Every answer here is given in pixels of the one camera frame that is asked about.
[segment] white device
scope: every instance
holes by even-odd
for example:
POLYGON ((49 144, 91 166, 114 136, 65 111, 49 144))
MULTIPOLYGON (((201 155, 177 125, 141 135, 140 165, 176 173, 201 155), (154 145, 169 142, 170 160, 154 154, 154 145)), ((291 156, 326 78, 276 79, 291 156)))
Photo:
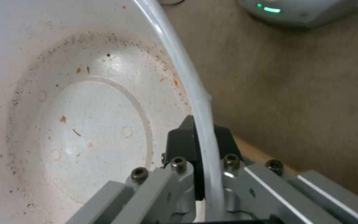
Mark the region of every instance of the white device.
POLYGON ((349 13, 358 0, 239 0, 252 15, 284 26, 313 27, 349 13))

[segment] black cable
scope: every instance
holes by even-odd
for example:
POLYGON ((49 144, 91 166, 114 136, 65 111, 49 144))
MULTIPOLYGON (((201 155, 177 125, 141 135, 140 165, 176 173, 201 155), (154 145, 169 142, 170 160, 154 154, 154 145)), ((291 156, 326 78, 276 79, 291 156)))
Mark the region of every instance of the black cable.
POLYGON ((181 3, 183 3, 185 0, 179 0, 177 2, 174 2, 174 3, 160 3, 162 6, 177 6, 181 3))

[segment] screw head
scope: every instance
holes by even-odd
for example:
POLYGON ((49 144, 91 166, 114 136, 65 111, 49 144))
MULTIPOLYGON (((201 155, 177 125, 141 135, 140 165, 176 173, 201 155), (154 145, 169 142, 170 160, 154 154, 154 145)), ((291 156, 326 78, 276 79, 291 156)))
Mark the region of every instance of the screw head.
POLYGON ((161 153, 161 163, 164 165, 165 153, 161 153))
POLYGON ((240 159, 236 154, 227 154, 223 157, 223 167, 225 169, 238 169, 240 167, 240 159))
POLYGON ((264 165, 278 176, 282 176, 282 173, 284 172, 284 166, 282 162, 277 159, 268 160, 264 165))
POLYGON ((149 172, 144 167, 138 167, 132 170, 131 178, 137 184, 142 184, 147 177, 149 176, 149 172))
POLYGON ((171 160, 172 170, 176 170, 178 173, 181 173, 186 170, 186 159, 180 156, 177 156, 171 160))

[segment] brown carpet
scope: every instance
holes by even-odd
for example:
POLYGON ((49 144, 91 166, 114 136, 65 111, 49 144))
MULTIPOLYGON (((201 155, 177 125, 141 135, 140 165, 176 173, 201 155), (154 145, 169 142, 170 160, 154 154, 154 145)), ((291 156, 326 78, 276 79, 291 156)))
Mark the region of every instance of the brown carpet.
POLYGON ((164 9, 213 97, 216 123, 358 194, 358 10, 295 31, 254 20, 234 0, 164 9))

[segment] green led light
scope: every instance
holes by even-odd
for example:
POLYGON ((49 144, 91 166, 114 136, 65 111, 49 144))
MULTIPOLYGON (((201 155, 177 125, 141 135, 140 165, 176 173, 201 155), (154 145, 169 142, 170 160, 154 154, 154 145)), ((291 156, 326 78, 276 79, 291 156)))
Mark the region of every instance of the green led light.
POLYGON ((271 7, 264 7, 263 10, 267 11, 267 12, 273 12, 273 13, 279 13, 281 11, 281 9, 279 9, 279 8, 271 8, 271 7))

